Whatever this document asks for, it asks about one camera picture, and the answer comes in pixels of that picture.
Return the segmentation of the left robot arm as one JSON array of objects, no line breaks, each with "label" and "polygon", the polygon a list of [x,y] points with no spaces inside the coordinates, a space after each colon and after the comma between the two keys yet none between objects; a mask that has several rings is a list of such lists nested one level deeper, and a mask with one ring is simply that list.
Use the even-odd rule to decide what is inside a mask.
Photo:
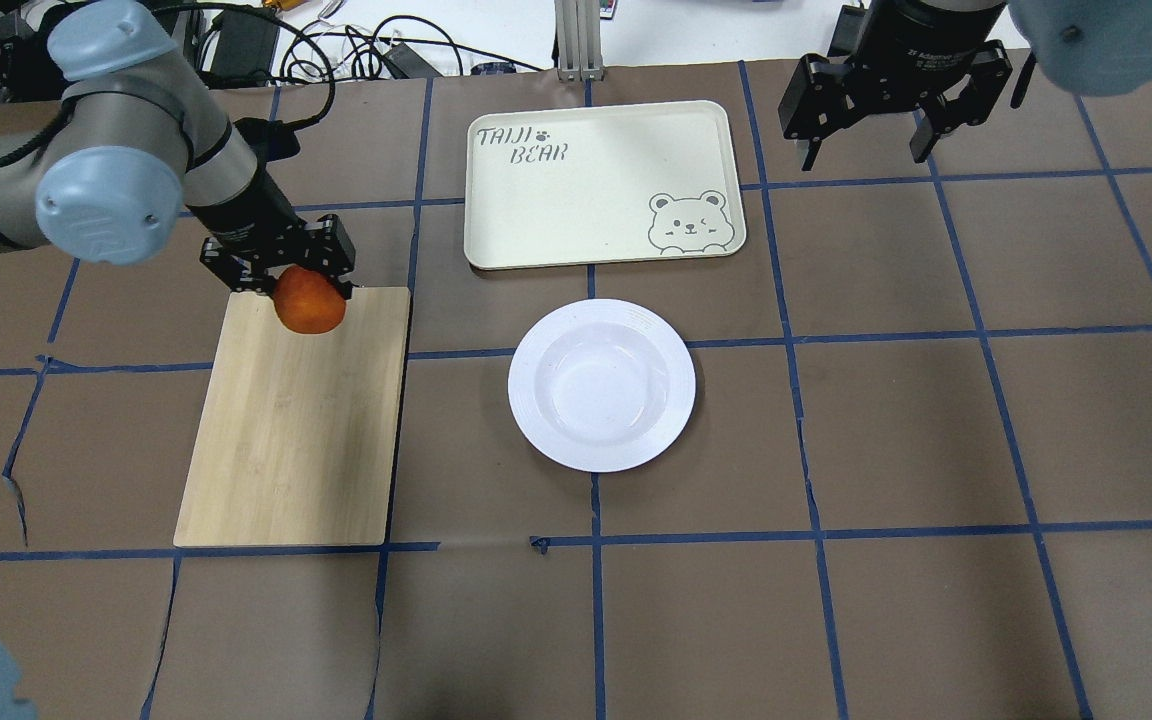
[{"label": "left robot arm", "polygon": [[296,152],[300,122],[228,118],[137,1],[83,6],[47,53],[68,86],[40,132],[0,145],[0,255],[51,245],[136,264],[187,210],[207,232],[202,263],[230,291],[273,296],[291,270],[310,270],[329,300],[348,300],[346,232],[334,217],[303,222],[266,168]]}]

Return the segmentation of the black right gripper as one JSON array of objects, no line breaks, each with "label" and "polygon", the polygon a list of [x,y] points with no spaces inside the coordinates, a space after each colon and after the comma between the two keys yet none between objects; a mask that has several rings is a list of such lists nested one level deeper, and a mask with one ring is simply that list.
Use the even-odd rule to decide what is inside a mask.
[{"label": "black right gripper", "polygon": [[[922,114],[910,141],[914,162],[961,126],[980,126],[995,109],[1011,61],[990,40],[1005,1],[869,1],[844,6],[831,55],[806,54],[795,65],[778,118],[810,170],[832,132],[859,122],[863,111]],[[952,88],[956,97],[946,99]]]}]

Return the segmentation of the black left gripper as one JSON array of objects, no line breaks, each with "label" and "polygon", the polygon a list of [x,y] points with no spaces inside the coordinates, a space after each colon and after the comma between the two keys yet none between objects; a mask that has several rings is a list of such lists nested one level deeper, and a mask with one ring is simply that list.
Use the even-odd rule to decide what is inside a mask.
[{"label": "black left gripper", "polygon": [[328,279],[344,301],[353,300],[356,249],[338,214],[306,223],[283,195],[241,195],[198,209],[207,237],[200,263],[229,291],[270,295],[274,270],[300,266]]}]

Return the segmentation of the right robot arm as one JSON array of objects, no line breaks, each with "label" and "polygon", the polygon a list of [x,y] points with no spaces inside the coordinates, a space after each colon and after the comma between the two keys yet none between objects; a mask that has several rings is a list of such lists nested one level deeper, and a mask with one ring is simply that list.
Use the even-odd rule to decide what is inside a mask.
[{"label": "right robot arm", "polygon": [[844,40],[844,56],[801,56],[778,106],[804,170],[833,132],[910,111],[911,159],[927,161],[945,136],[986,123],[1005,90],[1020,108],[1036,70],[1079,96],[1152,82],[1152,1],[873,1]]}]

